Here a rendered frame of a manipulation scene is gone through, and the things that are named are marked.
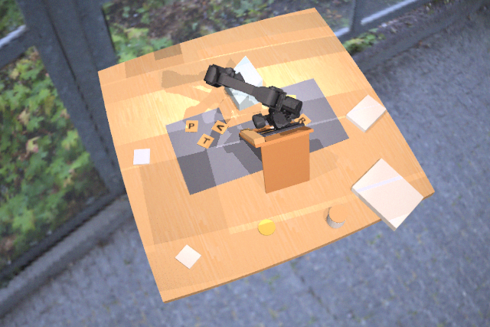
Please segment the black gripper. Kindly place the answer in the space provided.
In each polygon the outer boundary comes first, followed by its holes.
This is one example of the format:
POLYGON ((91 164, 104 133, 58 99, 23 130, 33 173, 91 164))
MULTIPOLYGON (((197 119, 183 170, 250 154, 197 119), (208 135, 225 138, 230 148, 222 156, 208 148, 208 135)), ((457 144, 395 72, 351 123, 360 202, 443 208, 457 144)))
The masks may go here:
MULTIPOLYGON (((264 128, 266 126, 265 121, 268 121, 270 126, 274 126, 274 123, 270 121, 270 114, 273 112, 278 113, 279 111, 272 109, 272 108, 269 108, 268 111, 269 111, 269 114, 264 115, 264 116, 262 115, 262 113, 258 113, 258 114, 255 114, 252 116, 252 120, 253 120, 253 123, 254 123, 256 129, 264 128)), ((296 115, 296 114, 293 114, 293 113, 290 113, 290 112, 284 111, 284 110, 283 110, 283 112, 287 115, 290 114, 291 119, 296 119, 296 118, 300 117, 300 113, 298 113, 296 115)), ((277 130, 275 126, 274 126, 274 128, 275 128, 275 130, 277 130)))

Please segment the yellow flat disc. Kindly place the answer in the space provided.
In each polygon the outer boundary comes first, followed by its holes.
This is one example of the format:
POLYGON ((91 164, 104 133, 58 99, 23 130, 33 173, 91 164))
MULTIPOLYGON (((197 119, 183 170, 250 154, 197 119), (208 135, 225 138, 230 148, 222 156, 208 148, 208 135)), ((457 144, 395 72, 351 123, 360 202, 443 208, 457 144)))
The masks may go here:
POLYGON ((263 236, 273 234, 275 229, 276 229, 276 225, 271 220, 268 219, 261 221, 259 224, 259 232, 263 236))

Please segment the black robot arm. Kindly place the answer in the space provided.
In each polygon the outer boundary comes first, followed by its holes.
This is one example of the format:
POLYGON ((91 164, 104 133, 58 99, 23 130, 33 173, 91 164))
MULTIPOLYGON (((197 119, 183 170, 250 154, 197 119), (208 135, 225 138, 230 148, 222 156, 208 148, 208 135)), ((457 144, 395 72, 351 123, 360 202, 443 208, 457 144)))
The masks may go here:
POLYGON ((286 128, 292 121, 291 116, 285 114, 283 110, 297 115, 302 108, 302 101, 287 96, 287 93, 283 92, 282 89, 275 86, 256 87, 246 83, 242 74, 236 73, 231 67, 224 68, 216 64, 209 64, 204 81, 216 88, 228 87, 249 94, 254 96, 262 105, 278 110, 278 113, 273 112, 269 117, 277 130, 286 128))

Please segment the grey cylindrical container with wooden lid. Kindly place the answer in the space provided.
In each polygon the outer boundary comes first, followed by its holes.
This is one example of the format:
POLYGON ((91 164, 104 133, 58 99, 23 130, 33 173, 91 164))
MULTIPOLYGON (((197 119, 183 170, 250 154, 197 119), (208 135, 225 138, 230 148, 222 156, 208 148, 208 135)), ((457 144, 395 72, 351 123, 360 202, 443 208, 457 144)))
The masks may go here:
POLYGON ((327 224, 332 228, 339 228, 344 224, 347 217, 347 208, 343 205, 335 205, 328 213, 327 224))

